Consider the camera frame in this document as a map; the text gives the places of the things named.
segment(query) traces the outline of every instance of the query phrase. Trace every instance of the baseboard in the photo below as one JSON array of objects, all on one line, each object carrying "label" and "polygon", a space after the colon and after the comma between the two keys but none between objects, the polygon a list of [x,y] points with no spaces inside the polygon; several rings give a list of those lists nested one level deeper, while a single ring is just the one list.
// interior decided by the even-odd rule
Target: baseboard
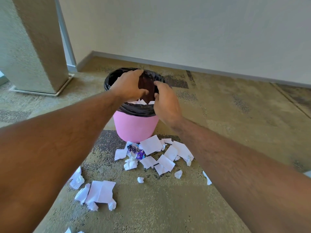
[{"label": "baseboard", "polygon": [[77,72],[77,69],[74,65],[67,65],[68,72]]},{"label": "baseboard", "polygon": [[160,61],[146,60],[146,59],[124,56],[124,55],[115,55],[115,54],[104,53],[104,52],[99,52],[99,51],[92,51],[90,54],[88,54],[79,63],[79,67],[77,66],[77,70],[79,71],[81,68],[83,68],[83,66],[88,61],[90,61],[94,56],[116,59],[116,60],[122,60],[122,61],[130,61],[130,62],[135,62],[135,63],[140,63],[140,64],[148,64],[148,65],[155,65],[155,66],[161,66],[161,67],[168,67],[168,68],[179,69],[179,70],[189,70],[189,71],[193,71],[193,72],[215,74],[215,75],[227,76],[227,77],[232,77],[232,78],[242,78],[242,79],[246,79],[246,80],[269,82],[269,83],[278,83],[278,84],[290,85],[290,86],[295,86],[295,87],[311,88],[311,84],[296,83],[296,82],[271,79],[271,78],[264,78],[264,77],[257,77],[257,76],[244,75],[244,74],[235,74],[235,73],[218,71],[218,70],[209,70],[209,69],[197,68],[197,67],[192,67],[192,66],[184,66],[184,65],[172,64],[172,63],[166,63],[166,62],[160,62]]},{"label": "baseboard", "polygon": [[5,76],[0,76],[0,85],[6,83],[7,81],[9,81],[9,79],[7,79]]}]

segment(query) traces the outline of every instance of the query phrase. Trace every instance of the right hand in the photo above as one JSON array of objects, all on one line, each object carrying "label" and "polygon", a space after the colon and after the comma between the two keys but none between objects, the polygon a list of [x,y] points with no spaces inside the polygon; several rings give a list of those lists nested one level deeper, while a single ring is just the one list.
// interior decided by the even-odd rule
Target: right hand
[{"label": "right hand", "polygon": [[166,83],[154,81],[154,85],[159,90],[159,94],[155,93],[155,114],[166,125],[172,126],[183,117],[178,98]]}]

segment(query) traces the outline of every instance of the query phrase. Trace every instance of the black garbage bag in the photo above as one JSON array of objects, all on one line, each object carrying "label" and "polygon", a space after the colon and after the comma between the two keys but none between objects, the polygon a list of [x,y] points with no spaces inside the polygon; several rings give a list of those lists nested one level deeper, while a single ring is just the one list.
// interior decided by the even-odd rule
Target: black garbage bag
[{"label": "black garbage bag", "polygon": [[[120,77],[123,73],[126,73],[131,70],[138,70],[138,68],[120,68],[113,72],[111,72],[104,82],[105,90],[109,90],[112,84],[117,80],[118,77]],[[153,81],[160,81],[165,82],[164,77],[162,77],[160,74],[157,74],[156,72],[150,71],[150,70],[144,70],[141,77],[144,78],[150,78]],[[154,93],[159,93],[159,90],[156,86],[154,86]],[[153,109],[153,105],[136,105],[131,103],[123,103],[118,109],[118,111],[121,111],[123,113],[126,113],[128,115],[134,115],[138,117],[152,117],[155,116],[155,111]]]}]

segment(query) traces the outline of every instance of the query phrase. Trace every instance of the candy wrapper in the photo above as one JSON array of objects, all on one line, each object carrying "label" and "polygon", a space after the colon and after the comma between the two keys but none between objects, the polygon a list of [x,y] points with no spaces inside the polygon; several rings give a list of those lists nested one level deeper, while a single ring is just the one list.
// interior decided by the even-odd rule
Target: candy wrapper
[{"label": "candy wrapper", "polygon": [[136,159],[143,159],[144,156],[146,156],[145,152],[134,144],[128,146],[128,151],[130,152],[130,155]]}]

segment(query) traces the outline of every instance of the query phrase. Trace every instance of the trash can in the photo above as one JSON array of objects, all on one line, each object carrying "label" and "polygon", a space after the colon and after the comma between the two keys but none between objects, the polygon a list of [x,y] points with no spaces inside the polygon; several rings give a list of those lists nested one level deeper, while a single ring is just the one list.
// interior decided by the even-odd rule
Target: trash can
[{"label": "trash can", "polygon": [[[130,70],[137,70],[137,68],[120,68],[111,72],[104,82],[105,90],[109,90],[110,86],[120,77],[123,73]],[[157,74],[156,72],[150,70],[144,70],[143,74],[140,76],[139,80],[139,89],[148,89],[149,98],[153,97],[154,93],[159,93],[158,88],[154,86],[154,91],[150,90],[150,85],[144,87],[142,83],[143,79],[153,81],[165,82],[164,78]],[[156,125],[159,121],[159,118],[156,116],[153,105],[141,105],[141,104],[132,104],[125,102],[119,107],[119,109],[113,115],[115,127],[117,134],[124,141],[130,141],[135,143],[140,143],[143,140],[151,137],[153,134]]]}]

